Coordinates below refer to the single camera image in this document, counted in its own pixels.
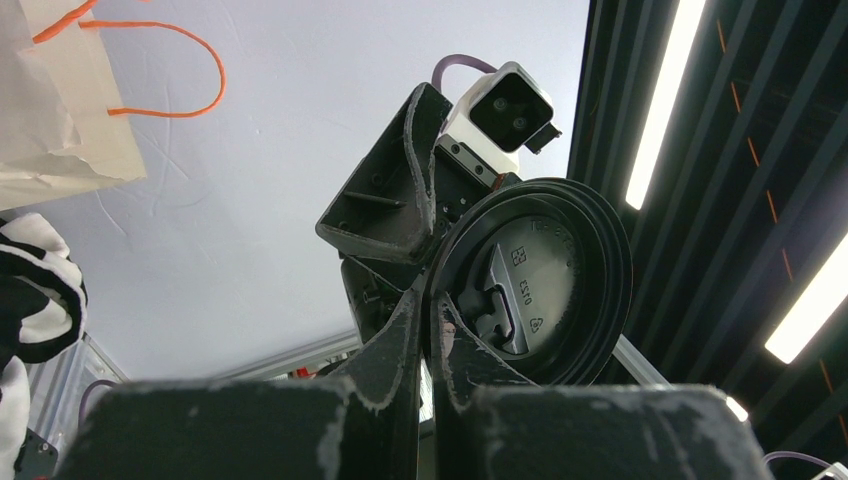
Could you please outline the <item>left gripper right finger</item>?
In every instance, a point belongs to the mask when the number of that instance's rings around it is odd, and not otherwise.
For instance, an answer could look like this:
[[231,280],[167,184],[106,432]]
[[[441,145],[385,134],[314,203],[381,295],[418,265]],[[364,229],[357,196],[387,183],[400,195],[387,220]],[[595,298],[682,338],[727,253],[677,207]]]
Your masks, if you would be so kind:
[[751,428],[703,385],[538,386],[430,303],[441,479],[767,479]]

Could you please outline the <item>black coffee lid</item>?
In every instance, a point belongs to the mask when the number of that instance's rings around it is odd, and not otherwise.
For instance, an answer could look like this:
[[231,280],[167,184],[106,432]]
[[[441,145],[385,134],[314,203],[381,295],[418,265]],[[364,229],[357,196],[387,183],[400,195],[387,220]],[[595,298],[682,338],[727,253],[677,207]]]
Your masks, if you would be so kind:
[[427,282],[462,326],[539,384],[588,385],[608,363],[633,285],[627,234],[591,187],[537,178],[484,196],[445,237]]

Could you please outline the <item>brown paper bag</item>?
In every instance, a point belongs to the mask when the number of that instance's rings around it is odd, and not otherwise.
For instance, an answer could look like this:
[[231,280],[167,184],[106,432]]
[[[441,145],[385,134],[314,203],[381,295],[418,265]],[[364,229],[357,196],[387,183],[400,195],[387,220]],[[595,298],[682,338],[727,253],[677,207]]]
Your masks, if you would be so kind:
[[187,112],[123,105],[99,33],[157,28],[208,43],[172,24],[94,19],[91,1],[4,1],[1,4],[1,208],[25,207],[145,177],[129,116],[187,119]]

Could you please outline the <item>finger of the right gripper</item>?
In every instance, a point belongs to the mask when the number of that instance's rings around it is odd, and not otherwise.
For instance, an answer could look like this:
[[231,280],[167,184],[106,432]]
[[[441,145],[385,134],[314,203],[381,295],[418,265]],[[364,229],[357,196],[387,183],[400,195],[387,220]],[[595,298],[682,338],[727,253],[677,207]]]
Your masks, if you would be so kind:
[[420,261],[435,238],[434,148],[452,103],[417,85],[315,225],[340,253]]

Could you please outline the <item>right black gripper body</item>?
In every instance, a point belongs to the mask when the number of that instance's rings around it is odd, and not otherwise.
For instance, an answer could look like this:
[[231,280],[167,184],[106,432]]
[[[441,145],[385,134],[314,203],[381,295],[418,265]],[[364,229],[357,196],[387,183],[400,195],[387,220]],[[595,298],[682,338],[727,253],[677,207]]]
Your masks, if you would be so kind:
[[[434,150],[434,238],[412,263],[339,255],[349,306],[359,338],[367,343],[386,325],[402,293],[426,271],[444,237],[472,206],[489,193],[521,181],[517,174],[478,178],[438,146]],[[387,227],[391,233],[410,233],[406,209],[412,206],[412,188],[401,183],[399,170],[386,182],[380,172],[372,172],[376,191],[345,192],[343,200],[353,207],[367,226]]]

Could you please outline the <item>aluminium frame rail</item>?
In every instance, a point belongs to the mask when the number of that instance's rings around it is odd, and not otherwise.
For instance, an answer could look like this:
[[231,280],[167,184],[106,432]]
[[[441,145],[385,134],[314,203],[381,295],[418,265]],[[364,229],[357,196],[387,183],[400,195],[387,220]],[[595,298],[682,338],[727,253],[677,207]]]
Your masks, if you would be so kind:
[[[253,362],[217,374],[221,379],[277,380],[296,378],[300,367],[323,367],[345,360],[360,346],[353,331],[334,335],[288,353]],[[58,464],[59,449],[69,442],[77,427],[78,408],[83,398],[92,399],[98,386],[127,382],[127,375],[88,334],[69,350],[41,364],[27,364],[30,419],[24,444],[14,467],[17,479],[49,479]]]

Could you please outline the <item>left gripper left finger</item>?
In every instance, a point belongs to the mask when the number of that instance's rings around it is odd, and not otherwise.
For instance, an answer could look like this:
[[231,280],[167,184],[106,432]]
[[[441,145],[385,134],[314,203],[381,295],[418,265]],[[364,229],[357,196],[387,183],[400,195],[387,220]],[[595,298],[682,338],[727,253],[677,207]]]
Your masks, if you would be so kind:
[[421,292],[330,374],[119,385],[92,409],[61,479],[413,479]]

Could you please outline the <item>black white striped cloth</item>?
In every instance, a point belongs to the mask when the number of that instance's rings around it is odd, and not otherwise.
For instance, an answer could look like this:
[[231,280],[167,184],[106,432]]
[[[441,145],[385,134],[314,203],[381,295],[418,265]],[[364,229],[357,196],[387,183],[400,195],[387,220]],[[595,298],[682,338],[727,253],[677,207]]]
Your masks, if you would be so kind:
[[31,394],[26,366],[82,337],[88,294],[70,248],[40,214],[1,223],[1,477],[12,479],[26,439]]

